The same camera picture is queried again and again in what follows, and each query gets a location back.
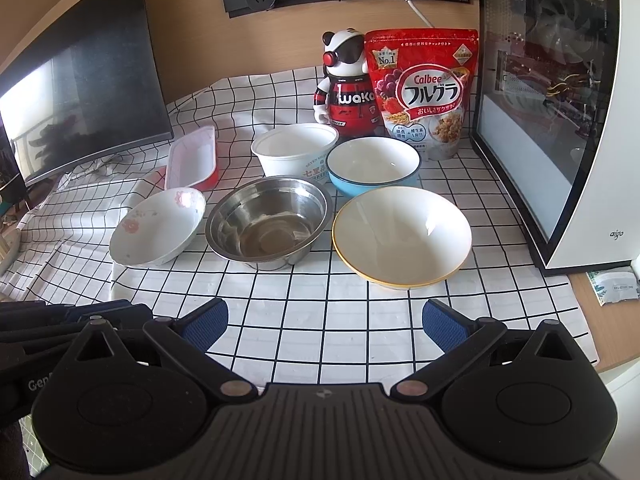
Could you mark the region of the white pink floral bowl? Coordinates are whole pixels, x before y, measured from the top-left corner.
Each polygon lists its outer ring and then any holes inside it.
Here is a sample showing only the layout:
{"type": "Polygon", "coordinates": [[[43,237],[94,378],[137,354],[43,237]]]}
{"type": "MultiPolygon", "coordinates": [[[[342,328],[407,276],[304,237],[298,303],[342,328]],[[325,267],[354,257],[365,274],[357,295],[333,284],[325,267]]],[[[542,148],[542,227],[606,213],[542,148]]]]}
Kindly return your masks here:
{"type": "Polygon", "coordinates": [[[142,200],[115,229],[110,256],[121,266],[161,266],[192,242],[206,208],[204,195],[194,188],[170,188],[142,200]]]}

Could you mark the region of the yellow rimmed white bowl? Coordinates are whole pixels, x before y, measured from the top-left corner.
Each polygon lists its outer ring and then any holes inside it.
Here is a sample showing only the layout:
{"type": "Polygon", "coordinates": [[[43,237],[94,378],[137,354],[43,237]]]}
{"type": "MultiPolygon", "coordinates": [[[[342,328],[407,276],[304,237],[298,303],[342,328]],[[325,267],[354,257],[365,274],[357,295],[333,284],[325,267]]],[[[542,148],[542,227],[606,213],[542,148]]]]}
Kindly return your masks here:
{"type": "Polygon", "coordinates": [[[365,280],[412,289],[455,274],[471,252],[472,231],[445,197],[389,186],[347,202],[333,221],[332,243],[346,266],[365,280]]]}

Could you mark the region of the stainless steel bowl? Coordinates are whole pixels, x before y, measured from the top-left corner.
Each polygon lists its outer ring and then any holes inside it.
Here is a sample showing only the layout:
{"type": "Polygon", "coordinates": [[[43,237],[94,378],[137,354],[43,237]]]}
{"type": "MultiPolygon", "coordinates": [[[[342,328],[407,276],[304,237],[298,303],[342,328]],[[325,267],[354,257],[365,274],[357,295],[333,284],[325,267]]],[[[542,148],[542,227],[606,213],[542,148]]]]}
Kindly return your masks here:
{"type": "Polygon", "coordinates": [[[255,271],[295,266],[333,218],[333,198],[298,177],[265,177],[237,188],[214,207],[205,236],[221,258],[255,271]]]}

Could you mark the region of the red white rectangular tray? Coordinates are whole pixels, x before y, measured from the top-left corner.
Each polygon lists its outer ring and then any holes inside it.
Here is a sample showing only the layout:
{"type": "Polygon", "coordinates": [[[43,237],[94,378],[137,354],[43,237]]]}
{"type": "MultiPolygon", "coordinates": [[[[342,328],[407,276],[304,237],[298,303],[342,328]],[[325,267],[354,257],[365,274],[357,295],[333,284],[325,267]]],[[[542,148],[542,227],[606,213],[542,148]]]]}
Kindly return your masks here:
{"type": "Polygon", "coordinates": [[[171,144],[165,174],[165,188],[212,190],[219,180],[216,131],[198,128],[171,144]]]}

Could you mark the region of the blue white enamel bowl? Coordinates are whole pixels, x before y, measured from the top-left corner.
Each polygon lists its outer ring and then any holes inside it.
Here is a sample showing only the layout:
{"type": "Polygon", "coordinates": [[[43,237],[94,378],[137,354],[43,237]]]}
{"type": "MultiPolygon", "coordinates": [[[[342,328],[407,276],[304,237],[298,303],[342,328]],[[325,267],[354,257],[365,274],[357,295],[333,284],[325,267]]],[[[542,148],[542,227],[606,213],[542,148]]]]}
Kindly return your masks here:
{"type": "Polygon", "coordinates": [[[415,148],[382,136],[345,141],[326,156],[331,183],[349,198],[384,186],[417,186],[420,165],[415,148]]]}

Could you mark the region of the white paper bowl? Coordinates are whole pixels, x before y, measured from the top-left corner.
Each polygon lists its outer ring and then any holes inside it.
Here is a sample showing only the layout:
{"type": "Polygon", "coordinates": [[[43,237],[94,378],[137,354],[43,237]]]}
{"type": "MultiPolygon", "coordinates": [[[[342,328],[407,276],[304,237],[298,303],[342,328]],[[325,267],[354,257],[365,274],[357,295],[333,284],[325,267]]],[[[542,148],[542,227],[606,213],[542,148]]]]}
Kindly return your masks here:
{"type": "Polygon", "coordinates": [[[308,122],[263,133],[250,150],[266,177],[303,177],[324,182],[328,178],[326,156],[337,141],[338,131],[332,126],[308,122]]]}

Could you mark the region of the small white green packet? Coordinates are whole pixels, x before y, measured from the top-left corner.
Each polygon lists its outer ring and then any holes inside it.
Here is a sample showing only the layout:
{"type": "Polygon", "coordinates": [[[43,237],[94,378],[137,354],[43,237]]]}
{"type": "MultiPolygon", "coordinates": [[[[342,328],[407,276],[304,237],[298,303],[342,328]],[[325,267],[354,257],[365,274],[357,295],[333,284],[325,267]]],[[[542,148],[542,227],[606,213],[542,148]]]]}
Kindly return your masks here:
{"type": "Polygon", "coordinates": [[[588,272],[587,278],[601,307],[640,298],[639,281],[631,266],[588,272]]]}

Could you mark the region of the white black grid tablecloth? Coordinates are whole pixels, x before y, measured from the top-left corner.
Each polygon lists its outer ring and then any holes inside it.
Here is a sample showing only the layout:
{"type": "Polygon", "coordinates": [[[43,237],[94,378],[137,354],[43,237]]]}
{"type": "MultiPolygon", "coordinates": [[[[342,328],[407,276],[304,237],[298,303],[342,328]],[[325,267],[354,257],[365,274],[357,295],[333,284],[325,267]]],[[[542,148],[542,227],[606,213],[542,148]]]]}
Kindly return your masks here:
{"type": "Polygon", "coordinates": [[[448,280],[410,290],[352,273],[329,233],[295,266],[272,272],[218,257],[203,234],[159,268],[118,266],[108,253],[113,231],[132,207],[163,188],[168,151],[163,143],[135,148],[62,177],[20,222],[20,251],[2,275],[2,294],[50,304],[126,298],[171,318],[220,297],[229,325],[209,353],[256,385],[397,382],[439,356],[422,328],[428,298],[512,328],[555,318],[591,362],[598,360],[570,281],[546,278],[534,266],[512,200],[469,141],[452,159],[422,162],[418,179],[468,218],[472,252],[448,280]]]}

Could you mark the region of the white microwave oven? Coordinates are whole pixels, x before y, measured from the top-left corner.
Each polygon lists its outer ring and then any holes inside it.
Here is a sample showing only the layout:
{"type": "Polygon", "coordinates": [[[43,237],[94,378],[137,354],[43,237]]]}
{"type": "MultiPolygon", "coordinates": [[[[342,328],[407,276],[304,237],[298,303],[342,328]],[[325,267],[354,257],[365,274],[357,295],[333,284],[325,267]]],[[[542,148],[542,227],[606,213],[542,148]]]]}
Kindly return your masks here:
{"type": "Polygon", "coordinates": [[[480,0],[474,148],[548,274],[639,257],[639,0],[480,0]]]}

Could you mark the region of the red Calbee granola bag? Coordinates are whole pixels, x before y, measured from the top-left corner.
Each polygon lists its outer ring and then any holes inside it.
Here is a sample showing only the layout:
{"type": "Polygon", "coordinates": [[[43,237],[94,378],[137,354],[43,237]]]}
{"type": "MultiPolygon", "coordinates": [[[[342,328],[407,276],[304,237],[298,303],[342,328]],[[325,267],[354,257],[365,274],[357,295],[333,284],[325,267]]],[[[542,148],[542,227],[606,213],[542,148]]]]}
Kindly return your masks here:
{"type": "Polygon", "coordinates": [[[457,153],[479,44],[475,29],[366,33],[368,74],[389,136],[427,159],[444,160],[457,153]]]}

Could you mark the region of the red panda robot figurine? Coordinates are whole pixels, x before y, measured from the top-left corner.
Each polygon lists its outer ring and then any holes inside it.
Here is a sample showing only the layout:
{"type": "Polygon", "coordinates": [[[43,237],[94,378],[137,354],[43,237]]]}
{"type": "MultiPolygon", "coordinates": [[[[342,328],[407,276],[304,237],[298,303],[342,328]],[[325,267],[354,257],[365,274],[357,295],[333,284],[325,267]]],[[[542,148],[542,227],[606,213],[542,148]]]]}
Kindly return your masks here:
{"type": "Polygon", "coordinates": [[[384,132],[364,52],[364,35],[353,28],[322,35],[324,77],[314,92],[314,119],[342,139],[384,132]]]}

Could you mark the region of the black computer monitor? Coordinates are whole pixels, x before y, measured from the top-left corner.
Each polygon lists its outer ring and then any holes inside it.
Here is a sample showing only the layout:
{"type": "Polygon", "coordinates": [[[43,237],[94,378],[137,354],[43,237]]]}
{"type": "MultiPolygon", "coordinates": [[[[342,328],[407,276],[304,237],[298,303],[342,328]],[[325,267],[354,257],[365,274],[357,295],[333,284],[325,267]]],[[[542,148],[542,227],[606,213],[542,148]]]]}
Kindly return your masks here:
{"type": "Polygon", "coordinates": [[[172,137],[145,0],[80,0],[1,75],[1,120],[32,184],[172,137]]]}

